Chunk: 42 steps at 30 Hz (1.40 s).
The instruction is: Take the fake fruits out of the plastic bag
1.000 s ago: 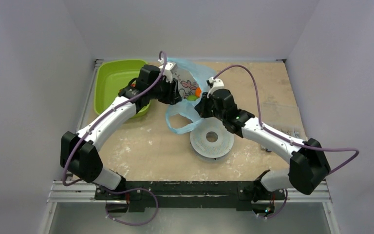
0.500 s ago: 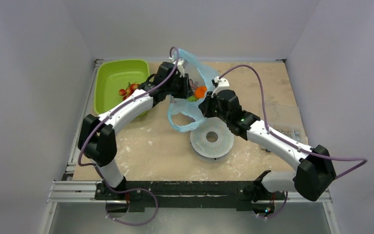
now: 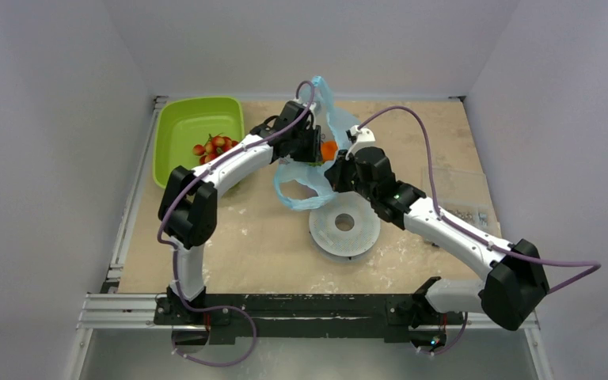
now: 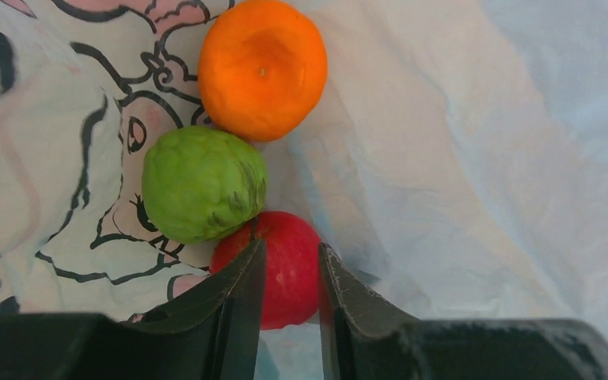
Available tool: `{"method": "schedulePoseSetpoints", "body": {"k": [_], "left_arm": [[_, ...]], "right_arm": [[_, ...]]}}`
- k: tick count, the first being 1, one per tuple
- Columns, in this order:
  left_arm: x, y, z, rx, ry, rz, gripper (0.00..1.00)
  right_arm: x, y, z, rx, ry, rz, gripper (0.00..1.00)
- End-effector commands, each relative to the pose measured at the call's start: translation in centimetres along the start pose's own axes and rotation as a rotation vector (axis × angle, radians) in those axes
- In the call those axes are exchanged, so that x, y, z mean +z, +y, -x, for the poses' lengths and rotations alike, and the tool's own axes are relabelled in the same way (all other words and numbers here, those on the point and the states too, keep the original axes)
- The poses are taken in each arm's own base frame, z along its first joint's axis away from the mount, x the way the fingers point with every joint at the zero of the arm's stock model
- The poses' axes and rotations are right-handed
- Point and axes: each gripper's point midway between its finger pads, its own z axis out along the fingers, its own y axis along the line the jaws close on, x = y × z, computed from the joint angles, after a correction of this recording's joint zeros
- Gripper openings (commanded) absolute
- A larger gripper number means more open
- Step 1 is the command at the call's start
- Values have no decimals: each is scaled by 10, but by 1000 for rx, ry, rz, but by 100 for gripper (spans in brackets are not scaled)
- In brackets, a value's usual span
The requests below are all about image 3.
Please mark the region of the orange fake fruit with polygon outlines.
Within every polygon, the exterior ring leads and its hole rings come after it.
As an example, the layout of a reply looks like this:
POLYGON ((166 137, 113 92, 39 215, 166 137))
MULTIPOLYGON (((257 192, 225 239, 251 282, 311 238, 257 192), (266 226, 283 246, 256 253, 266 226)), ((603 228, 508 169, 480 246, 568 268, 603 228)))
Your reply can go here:
POLYGON ((336 158, 336 152, 338 146, 335 141, 326 141, 321 144, 321 160, 323 162, 330 162, 336 158))

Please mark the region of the blue plastic bag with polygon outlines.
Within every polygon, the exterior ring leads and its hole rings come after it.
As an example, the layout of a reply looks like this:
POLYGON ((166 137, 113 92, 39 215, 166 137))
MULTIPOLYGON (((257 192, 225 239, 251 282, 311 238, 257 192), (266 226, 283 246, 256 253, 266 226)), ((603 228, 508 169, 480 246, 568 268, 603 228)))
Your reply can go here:
MULTIPOLYGON (((351 146, 346 131, 360 121, 350 112, 335 106, 333 92, 322 76, 311 79, 315 90, 314 100, 320 101, 321 109, 317 114, 317 125, 321 128, 321 142, 335 141, 338 149, 346 150, 351 146)), ((332 166, 331 161, 321 163, 296 162, 290 157, 279 161, 273 184, 280 203, 293 211, 313 210, 324 206, 336 197, 324 173, 332 166), (295 199, 283 194, 281 185, 295 181, 314 192, 312 196, 295 199)))

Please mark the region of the red fake fruits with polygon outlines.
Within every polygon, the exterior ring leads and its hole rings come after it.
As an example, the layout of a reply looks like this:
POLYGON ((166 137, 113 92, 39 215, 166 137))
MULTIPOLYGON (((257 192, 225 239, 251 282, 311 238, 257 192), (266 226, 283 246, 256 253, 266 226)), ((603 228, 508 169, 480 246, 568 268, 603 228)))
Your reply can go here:
POLYGON ((209 135, 205 143, 194 145, 192 154, 197 157, 199 163, 203 165, 214 161, 237 144, 237 140, 226 135, 209 135))

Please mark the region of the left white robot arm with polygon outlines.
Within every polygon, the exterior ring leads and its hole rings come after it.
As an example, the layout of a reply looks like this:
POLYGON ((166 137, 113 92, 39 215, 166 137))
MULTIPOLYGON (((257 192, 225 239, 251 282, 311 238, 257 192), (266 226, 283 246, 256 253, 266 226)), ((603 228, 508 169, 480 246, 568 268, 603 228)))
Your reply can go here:
POLYGON ((186 324, 199 321, 205 290, 203 250, 215 232, 220 198, 248 175, 281 158, 317 158, 320 143, 313 101, 288 101, 280 114, 254 127, 236 146, 193 169, 176 167, 158 210, 157 240, 173 251, 173 279, 169 289, 178 297, 173 312, 186 324))

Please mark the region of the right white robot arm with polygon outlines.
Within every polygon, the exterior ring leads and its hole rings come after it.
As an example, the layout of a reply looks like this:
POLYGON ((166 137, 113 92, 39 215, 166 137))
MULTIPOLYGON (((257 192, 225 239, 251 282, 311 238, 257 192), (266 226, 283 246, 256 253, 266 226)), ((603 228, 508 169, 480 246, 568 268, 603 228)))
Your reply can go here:
POLYGON ((510 243, 463 222, 417 187, 398 180, 385 152, 361 149, 338 154, 325 178, 335 192, 355 192, 383 221, 420 235, 459 259, 476 281, 438 279, 415 297, 412 310, 424 322, 446 312, 484 313, 498 326, 517 330, 549 293, 537 247, 510 243))

